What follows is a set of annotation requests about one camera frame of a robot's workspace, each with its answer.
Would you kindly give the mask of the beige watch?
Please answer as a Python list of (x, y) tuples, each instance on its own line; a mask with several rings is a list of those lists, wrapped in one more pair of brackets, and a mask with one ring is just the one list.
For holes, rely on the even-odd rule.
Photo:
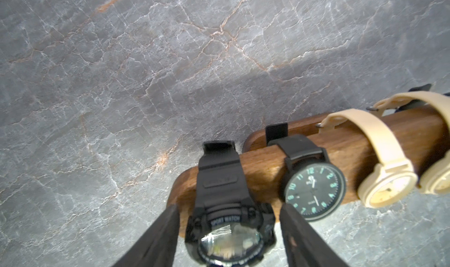
[(391, 128), (406, 156), (417, 166), (420, 193), (450, 192), (450, 98), (436, 108), (421, 106), (395, 113), (422, 92), (405, 92), (380, 100), (368, 111), (392, 123)]
[(368, 138), (378, 163), (357, 189), (365, 207), (382, 208), (408, 196), (415, 188), (418, 176), (393, 132), (377, 116), (359, 109), (347, 109), (327, 115), (316, 125), (319, 132), (335, 129), (350, 121)]

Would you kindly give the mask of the wooden watch stand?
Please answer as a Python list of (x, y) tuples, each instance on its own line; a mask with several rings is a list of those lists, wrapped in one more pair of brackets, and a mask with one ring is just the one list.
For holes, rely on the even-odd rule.
[[(357, 188), (372, 171), (378, 158), (368, 138), (353, 123), (346, 121), (334, 130), (319, 133), (315, 124), (325, 118), (323, 113), (309, 118), (289, 122), (289, 134), (307, 134), (316, 145), (324, 147), (330, 161), (341, 169), (347, 183), (343, 202), (357, 201)], [(382, 121), (390, 128), (392, 123)], [(266, 146), (266, 135), (263, 129), (250, 134), (243, 145), (241, 164), (246, 175), (247, 184), (254, 198), (261, 203), (270, 203), (274, 214), (279, 216), (282, 201), (279, 198), (281, 178), (286, 172), (285, 154), (277, 146)], [(417, 174), (417, 166), (411, 160)], [(189, 215), (192, 214), (196, 197), (196, 178), (198, 168), (192, 167), (178, 176), (174, 181), (167, 206), (178, 206), (180, 214), (179, 235), (185, 236)]]

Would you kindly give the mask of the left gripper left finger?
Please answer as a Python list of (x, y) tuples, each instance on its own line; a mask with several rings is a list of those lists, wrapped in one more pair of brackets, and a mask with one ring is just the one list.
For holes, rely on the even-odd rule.
[(178, 206), (171, 205), (114, 266), (171, 267), (178, 243), (179, 228)]

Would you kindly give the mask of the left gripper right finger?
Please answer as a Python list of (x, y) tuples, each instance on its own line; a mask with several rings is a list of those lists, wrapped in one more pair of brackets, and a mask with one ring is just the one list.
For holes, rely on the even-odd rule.
[(280, 224), (289, 267), (348, 267), (292, 205), (282, 205)]

